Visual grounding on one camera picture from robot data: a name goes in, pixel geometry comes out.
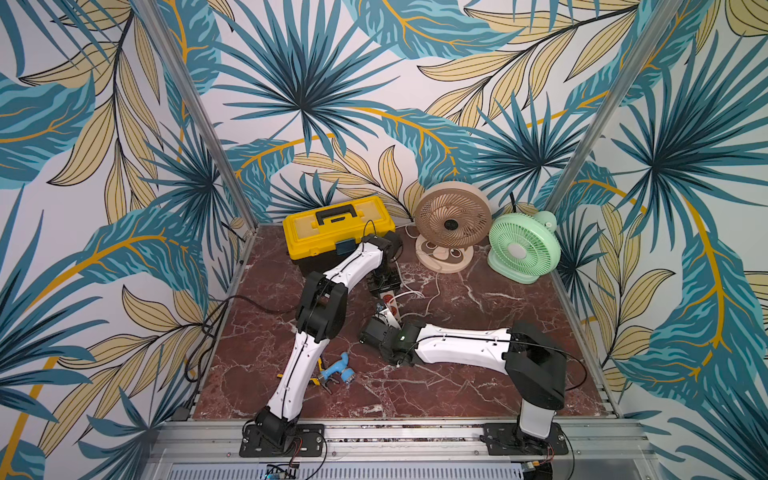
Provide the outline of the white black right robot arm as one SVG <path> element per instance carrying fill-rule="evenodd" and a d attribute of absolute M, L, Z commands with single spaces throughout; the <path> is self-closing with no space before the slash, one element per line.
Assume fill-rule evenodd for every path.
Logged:
<path fill-rule="evenodd" d="M 371 319 L 360 342 L 395 366 L 453 363 L 507 375 L 522 397 L 517 431 L 525 440 L 548 439 L 555 414 L 565 406 L 568 355 L 525 325 L 466 330 L 421 321 L 395 327 Z"/>

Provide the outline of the beige red power strip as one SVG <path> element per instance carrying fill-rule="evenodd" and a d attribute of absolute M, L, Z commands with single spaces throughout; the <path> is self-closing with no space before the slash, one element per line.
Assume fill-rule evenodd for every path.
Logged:
<path fill-rule="evenodd" d="M 397 304 L 397 300 L 395 299 L 396 294 L 393 290 L 382 292 L 380 297 L 382 301 L 385 304 L 385 310 L 384 315 L 386 322 L 392 326 L 399 328 L 400 327 L 400 313 L 399 313 L 399 307 Z"/>

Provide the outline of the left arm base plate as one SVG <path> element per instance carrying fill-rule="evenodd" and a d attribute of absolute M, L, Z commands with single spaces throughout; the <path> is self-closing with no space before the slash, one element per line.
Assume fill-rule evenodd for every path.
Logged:
<path fill-rule="evenodd" d="M 264 427 L 249 423 L 244 427 L 238 455 L 241 458 L 291 457 L 319 458 L 324 451 L 325 426 L 299 423 L 287 432 L 272 435 Z"/>

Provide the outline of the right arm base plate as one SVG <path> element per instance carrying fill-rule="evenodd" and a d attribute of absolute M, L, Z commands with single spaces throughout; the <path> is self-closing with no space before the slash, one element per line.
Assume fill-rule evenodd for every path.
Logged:
<path fill-rule="evenodd" d="M 486 423 L 479 439 L 491 456 L 544 458 L 569 453 L 565 434 L 558 423 L 551 425 L 546 439 L 525 434 L 516 423 Z"/>

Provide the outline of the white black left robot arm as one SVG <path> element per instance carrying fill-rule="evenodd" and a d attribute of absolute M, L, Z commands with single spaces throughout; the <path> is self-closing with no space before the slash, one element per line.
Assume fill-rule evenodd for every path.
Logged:
<path fill-rule="evenodd" d="M 337 266 L 306 277 L 293 351 L 275 392 L 255 416 L 255 431 L 262 440 L 281 450 L 293 441 L 317 360 L 344 325 L 349 291 L 368 274 L 387 271 L 401 247 L 394 231 L 370 234 Z"/>

